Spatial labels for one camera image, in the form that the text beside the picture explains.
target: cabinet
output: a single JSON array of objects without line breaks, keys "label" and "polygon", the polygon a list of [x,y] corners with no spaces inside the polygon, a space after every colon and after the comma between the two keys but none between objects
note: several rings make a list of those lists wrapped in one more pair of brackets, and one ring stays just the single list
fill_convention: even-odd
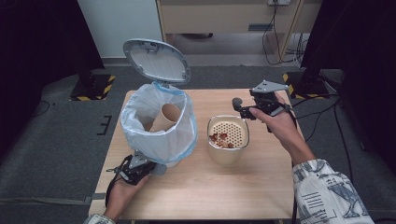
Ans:
[{"label": "cabinet", "polygon": [[[320,8],[320,0],[291,0],[276,9],[275,32],[268,37],[275,55],[285,54],[293,33],[309,33]],[[157,0],[163,39],[170,34],[248,33],[250,25],[273,23],[275,7],[262,0]]]}]

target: hand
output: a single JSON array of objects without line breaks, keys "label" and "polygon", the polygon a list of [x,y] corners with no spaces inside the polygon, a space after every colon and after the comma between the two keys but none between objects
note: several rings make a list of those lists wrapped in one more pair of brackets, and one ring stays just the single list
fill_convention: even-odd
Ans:
[{"label": "hand", "polygon": [[146,175],[136,186],[126,183],[123,179],[116,181],[111,190],[104,216],[117,222],[125,208],[131,203],[132,198],[143,188],[148,179],[149,176]]},{"label": "hand", "polygon": [[[277,93],[276,98],[281,104],[285,104],[285,100]],[[279,140],[283,148],[289,152],[294,165],[310,161],[315,158],[311,149],[297,131],[288,112],[281,112],[280,114],[271,117],[253,107],[251,107],[249,111],[254,117],[261,120],[271,129],[272,133]]]},{"label": "hand", "polygon": [[[285,104],[285,100],[278,94],[275,93],[277,100],[283,105]],[[271,129],[271,132],[275,135],[277,139],[282,143],[291,137],[300,137],[293,120],[290,117],[290,114],[286,111],[281,112],[280,114],[271,117],[259,109],[251,107],[249,109],[250,113],[265,123],[268,128]]]}]

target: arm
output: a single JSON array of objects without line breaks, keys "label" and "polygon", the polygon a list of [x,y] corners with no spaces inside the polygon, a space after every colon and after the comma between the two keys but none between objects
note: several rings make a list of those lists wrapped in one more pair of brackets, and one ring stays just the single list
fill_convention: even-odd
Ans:
[{"label": "arm", "polygon": [[[281,104],[285,104],[285,100],[282,97],[278,94],[276,97]],[[253,107],[249,111],[254,117],[267,124],[274,136],[279,139],[283,148],[289,152],[294,165],[311,161],[315,158],[308,144],[295,128],[289,113],[282,112],[275,117],[271,117]]]},{"label": "arm", "polygon": [[145,176],[140,182],[134,186],[126,183],[122,179],[114,184],[111,190],[110,198],[108,200],[108,205],[106,211],[102,216],[93,215],[85,220],[84,224],[95,224],[99,221],[100,223],[116,223],[126,207],[131,203],[132,198],[136,193],[143,188],[143,186],[148,181],[149,176]]},{"label": "arm", "polygon": [[[279,95],[276,97],[284,104]],[[350,180],[325,160],[316,159],[289,113],[271,117],[255,108],[250,108],[250,113],[267,124],[291,156],[301,223],[374,223]]]}]

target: person's right hand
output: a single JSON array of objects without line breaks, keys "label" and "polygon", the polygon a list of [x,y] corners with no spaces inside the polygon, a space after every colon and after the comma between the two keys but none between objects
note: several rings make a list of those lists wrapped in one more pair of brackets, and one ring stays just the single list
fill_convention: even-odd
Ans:
[{"label": "person's right hand", "polygon": [[[281,104],[285,104],[285,100],[277,93],[276,98]],[[271,129],[271,132],[279,140],[283,148],[289,152],[294,165],[315,158],[315,155],[297,131],[288,112],[284,111],[271,117],[253,107],[251,107],[249,111],[254,117],[261,120]]]},{"label": "person's right hand", "polygon": [[[278,93],[276,93],[276,98],[281,104],[285,104],[285,100]],[[271,117],[253,107],[251,107],[249,111],[254,117],[265,123],[281,143],[291,137],[302,138],[288,112],[283,111],[276,116]]]}]

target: gray floor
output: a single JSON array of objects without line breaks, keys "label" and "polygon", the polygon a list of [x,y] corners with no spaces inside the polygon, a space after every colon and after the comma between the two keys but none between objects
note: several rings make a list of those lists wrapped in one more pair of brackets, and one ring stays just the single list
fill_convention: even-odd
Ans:
[{"label": "gray floor", "polygon": [[[181,89],[251,88],[263,79],[282,82],[284,73],[300,70],[295,62],[269,64],[263,56],[261,37],[214,35],[211,39],[197,39],[177,36],[174,45],[186,55],[192,72],[191,82]],[[272,51],[268,53],[269,59],[274,59]],[[69,101],[77,76],[64,78],[44,89],[43,103],[36,110],[38,116],[32,117],[0,166],[0,199],[54,198],[62,201],[58,205],[15,203],[15,200],[0,204],[0,224],[82,223],[85,219],[89,203],[83,200],[94,193],[125,93],[149,83],[131,66],[108,64],[106,70],[116,79],[103,101]],[[325,73],[333,78],[341,75],[337,70]],[[308,144],[317,157],[326,159],[334,170],[351,176],[333,110],[302,118],[328,108],[336,99],[335,96],[306,101],[294,110],[300,118],[304,137],[309,138]],[[301,100],[291,101],[296,104]],[[337,106],[336,113],[346,139],[354,185],[370,215],[373,219],[396,218],[396,176],[375,152],[361,150],[359,137],[345,111]],[[105,135],[98,135],[104,131],[102,123],[107,122],[106,116],[112,118],[110,126]],[[65,200],[81,204],[64,205]]]}]

